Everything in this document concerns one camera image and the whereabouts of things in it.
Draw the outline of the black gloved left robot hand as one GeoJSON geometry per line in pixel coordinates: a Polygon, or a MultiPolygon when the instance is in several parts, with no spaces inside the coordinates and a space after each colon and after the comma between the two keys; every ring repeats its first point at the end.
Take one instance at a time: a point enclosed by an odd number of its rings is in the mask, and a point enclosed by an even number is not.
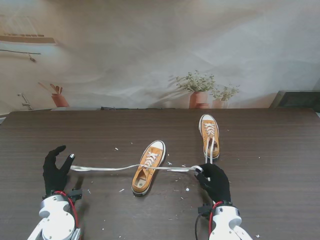
{"type": "Polygon", "coordinates": [[[45,195],[50,196],[56,191],[64,191],[68,182],[68,173],[75,159],[75,155],[71,153],[61,166],[57,168],[56,157],[66,149],[65,145],[58,146],[51,150],[44,159],[43,179],[45,187],[45,195]]]}

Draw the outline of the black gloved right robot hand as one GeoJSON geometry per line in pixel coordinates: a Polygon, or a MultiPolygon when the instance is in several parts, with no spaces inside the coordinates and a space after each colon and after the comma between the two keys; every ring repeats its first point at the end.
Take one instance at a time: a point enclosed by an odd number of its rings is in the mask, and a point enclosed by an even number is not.
{"type": "Polygon", "coordinates": [[[199,165],[195,175],[201,188],[214,202],[231,202],[230,182],[225,172],[215,164],[199,165]]]}

